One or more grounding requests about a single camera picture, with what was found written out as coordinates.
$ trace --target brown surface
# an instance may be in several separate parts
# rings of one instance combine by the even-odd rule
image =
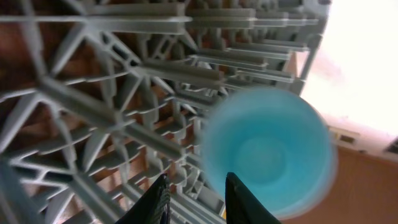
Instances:
[[[398,164],[340,149],[338,167],[326,199],[301,217],[283,223],[398,223]]]

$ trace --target plastic grid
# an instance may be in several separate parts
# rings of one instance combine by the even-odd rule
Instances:
[[[86,210],[65,223],[114,223],[142,194],[142,180],[154,181],[173,166],[172,223],[225,223],[224,205],[206,183],[196,141],[207,111],[235,90],[274,86],[300,94],[326,24],[329,5],[317,1],[203,1],[107,4],[63,0],[73,16],[36,16],[20,0],[23,16],[0,16],[20,24],[34,63],[37,86],[2,92],[0,101],[19,97],[0,132],[0,204],[9,223],[59,223],[76,195]],[[40,22],[74,22],[46,64]],[[137,53],[113,32],[135,33]],[[94,50],[101,75],[59,80],[57,75],[81,42]],[[286,72],[292,52],[307,51],[299,76]],[[123,78],[123,84],[117,80]],[[77,90],[98,82],[102,99]],[[161,87],[158,98],[153,86]],[[130,108],[140,93],[142,104]],[[159,126],[159,110],[172,105],[172,119]],[[23,149],[8,146],[39,105],[51,114],[59,136]],[[68,113],[86,125],[70,129]],[[142,116],[142,124],[133,119]],[[187,128],[193,126],[193,138]],[[174,140],[165,138],[173,134]],[[114,150],[99,156],[107,139]],[[85,141],[77,153],[75,145]],[[130,162],[145,149],[146,169],[130,178]],[[62,152],[65,163],[46,155]],[[117,169],[121,185],[106,193],[90,177]],[[29,197],[23,184],[46,186]],[[116,201],[123,197],[125,207]]]

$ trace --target dish rack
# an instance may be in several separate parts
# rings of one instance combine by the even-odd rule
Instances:
[[[13,4],[17,12],[1,15],[0,24],[21,29],[35,85],[0,92],[0,108],[15,103],[0,129],[0,217],[9,223],[115,223],[164,172],[172,223],[225,223],[223,197],[200,165],[208,112],[253,86],[299,95],[330,7],[313,0],[63,0],[57,4],[71,13],[48,15],[31,0]],[[51,23],[70,29],[45,58],[40,26]],[[95,75],[73,73],[82,45],[95,57]],[[295,52],[308,53],[300,73],[288,68]],[[55,134],[26,146],[18,136],[38,108]],[[120,184],[107,192],[99,174],[117,175]],[[39,190],[29,193],[28,185]],[[65,214],[72,198],[84,210]]]

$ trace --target blue plastic cup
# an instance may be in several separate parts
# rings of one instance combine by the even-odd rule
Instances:
[[[230,96],[212,112],[201,145],[206,177],[220,195],[234,172],[279,219],[314,207],[336,173],[336,151],[321,117],[284,90]]]

